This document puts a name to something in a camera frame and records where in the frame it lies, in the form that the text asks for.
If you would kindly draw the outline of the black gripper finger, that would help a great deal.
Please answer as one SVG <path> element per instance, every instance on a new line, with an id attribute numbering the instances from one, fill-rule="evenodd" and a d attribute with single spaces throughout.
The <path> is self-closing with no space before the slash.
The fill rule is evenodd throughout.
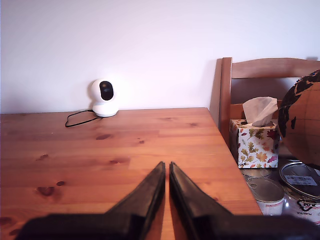
<path id="1" fill-rule="evenodd" d="M 115 224 L 111 240 L 143 240 L 165 195 L 165 163 L 159 162 L 141 183 L 106 212 Z"/>
<path id="2" fill-rule="evenodd" d="M 233 215 L 203 192 L 176 163 L 169 164 L 169 190 L 190 240 L 233 240 L 229 232 Z"/>

